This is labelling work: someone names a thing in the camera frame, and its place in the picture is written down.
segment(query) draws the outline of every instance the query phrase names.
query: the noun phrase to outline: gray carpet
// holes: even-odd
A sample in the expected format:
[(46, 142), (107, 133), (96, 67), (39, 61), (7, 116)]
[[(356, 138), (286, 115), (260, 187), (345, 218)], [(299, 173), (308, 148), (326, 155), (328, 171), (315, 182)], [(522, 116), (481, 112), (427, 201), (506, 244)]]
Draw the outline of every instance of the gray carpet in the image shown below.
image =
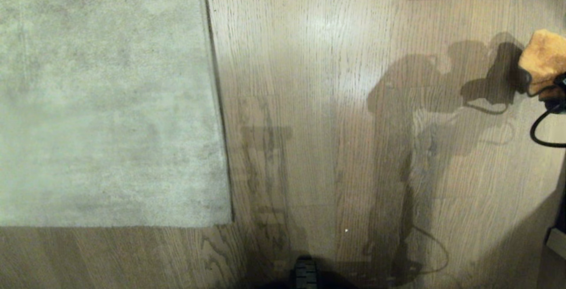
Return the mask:
[(231, 221), (204, 0), (0, 13), (0, 225)]

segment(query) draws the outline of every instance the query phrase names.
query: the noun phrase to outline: wood grain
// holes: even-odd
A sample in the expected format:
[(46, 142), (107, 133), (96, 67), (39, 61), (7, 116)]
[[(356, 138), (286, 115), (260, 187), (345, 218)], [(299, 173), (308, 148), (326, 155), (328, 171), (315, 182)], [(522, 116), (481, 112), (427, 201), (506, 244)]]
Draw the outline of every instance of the wood grain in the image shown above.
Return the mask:
[(367, 288), (564, 279), (541, 258), (564, 152), (510, 82), (564, 0), (208, 3), (235, 222), (3, 228), (0, 287), (248, 288), (303, 253)]

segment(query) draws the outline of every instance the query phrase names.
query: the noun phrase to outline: sponge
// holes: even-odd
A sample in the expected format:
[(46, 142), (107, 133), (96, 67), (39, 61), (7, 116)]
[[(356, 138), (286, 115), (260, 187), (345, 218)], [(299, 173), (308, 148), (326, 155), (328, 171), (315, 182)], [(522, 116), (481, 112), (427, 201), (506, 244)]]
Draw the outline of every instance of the sponge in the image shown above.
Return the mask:
[(535, 31), (519, 59), (527, 72), (527, 93), (540, 101), (565, 97), (554, 78), (566, 73), (566, 39), (546, 29)]

